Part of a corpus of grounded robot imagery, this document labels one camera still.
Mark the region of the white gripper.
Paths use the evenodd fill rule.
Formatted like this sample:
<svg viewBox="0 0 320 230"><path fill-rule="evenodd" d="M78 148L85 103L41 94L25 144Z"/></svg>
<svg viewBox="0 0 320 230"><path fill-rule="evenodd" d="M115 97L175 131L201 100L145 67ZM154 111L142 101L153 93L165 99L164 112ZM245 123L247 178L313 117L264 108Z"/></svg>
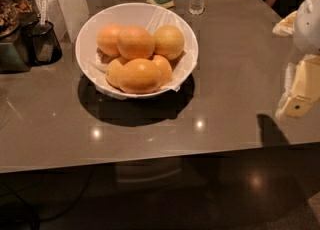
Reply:
<svg viewBox="0 0 320 230"><path fill-rule="evenodd" d="M278 22L272 32L291 36L304 54L320 54L320 0L304 0L299 9ZM284 93L275 116L301 118L320 99L320 56L305 55L297 64L289 63L285 71Z"/></svg>

